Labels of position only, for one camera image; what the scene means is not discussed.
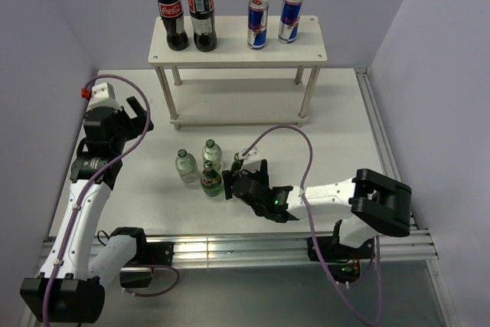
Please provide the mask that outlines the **green bottle gold cap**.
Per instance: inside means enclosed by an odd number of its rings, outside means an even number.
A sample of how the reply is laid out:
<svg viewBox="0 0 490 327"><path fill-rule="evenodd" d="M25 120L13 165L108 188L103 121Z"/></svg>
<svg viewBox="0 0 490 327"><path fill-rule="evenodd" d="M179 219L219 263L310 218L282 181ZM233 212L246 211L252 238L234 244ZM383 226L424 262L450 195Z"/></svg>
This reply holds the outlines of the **green bottle gold cap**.
<svg viewBox="0 0 490 327"><path fill-rule="evenodd" d="M232 178L236 178L237 176L240 175L242 166L243 166L243 156L241 155L240 152L237 152L234 155L234 160L230 167L230 173Z"/></svg>

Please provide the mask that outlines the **Red Bull can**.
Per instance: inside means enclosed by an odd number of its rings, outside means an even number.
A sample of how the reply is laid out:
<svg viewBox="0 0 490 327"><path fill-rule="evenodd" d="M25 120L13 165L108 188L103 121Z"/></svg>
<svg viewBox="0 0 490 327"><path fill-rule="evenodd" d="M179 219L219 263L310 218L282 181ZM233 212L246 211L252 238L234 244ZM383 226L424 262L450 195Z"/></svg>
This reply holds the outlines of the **Red Bull can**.
<svg viewBox="0 0 490 327"><path fill-rule="evenodd" d="M284 43L290 44L297 37L302 3L303 0L283 0L278 38Z"/></svg>
<svg viewBox="0 0 490 327"><path fill-rule="evenodd" d="M268 10L267 0L249 0L247 44L252 49L265 46Z"/></svg>

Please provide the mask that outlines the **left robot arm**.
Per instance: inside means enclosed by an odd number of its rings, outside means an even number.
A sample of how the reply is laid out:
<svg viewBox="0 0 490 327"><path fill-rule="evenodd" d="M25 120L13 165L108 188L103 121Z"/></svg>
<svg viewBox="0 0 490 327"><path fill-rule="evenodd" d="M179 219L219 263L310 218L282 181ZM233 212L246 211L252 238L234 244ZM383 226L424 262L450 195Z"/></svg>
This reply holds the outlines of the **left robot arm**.
<svg viewBox="0 0 490 327"><path fill-rule="evenodd" d="M141 142L153 129L148 113L129 98L135 113L96 107L83 118L80 140L70 170L67 209L56 240L36 277L22 281L20 295L36 320L50 325L94 323L103 310L106 286L127 264L148 259L149 245L140 227L118 227L101 253L90 256L102 210L113 192L130 140Z"/></svg>

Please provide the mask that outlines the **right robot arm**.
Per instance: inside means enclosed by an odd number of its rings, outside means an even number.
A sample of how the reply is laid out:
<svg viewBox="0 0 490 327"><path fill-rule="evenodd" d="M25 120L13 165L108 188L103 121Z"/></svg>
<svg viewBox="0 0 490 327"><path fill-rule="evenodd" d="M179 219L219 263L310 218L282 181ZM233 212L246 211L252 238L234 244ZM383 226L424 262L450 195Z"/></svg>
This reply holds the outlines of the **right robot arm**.
<svg viewBox="0 0 490 327"><path fill-rule="evenodd" d="M255 163L253 171L236 167L223 171L227 200L239 198L258 217L284 224L314 215L344 215L337 221L332 251L341 258L378 234L410 235L410 186L368 168L334 184L301 188L270 187L267 160Z"/></svg>

